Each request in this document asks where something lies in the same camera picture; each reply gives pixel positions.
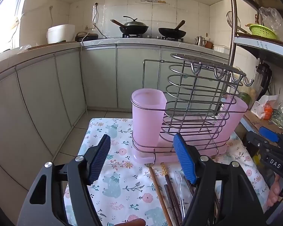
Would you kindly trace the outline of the person's right hand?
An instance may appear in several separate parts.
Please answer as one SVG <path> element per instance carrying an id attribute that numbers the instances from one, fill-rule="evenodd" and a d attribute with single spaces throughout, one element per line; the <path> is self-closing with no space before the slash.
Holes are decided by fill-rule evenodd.
<path id="1" fill-rule="evenodd" d="M 267 199 L 267 206 L 272 207 L 280 198 L 280 176 L 278 174 L 275 174 L 275 180 L 272 186 L 270 187 L 270 191 L 268 194 L 268 199 Z"/>

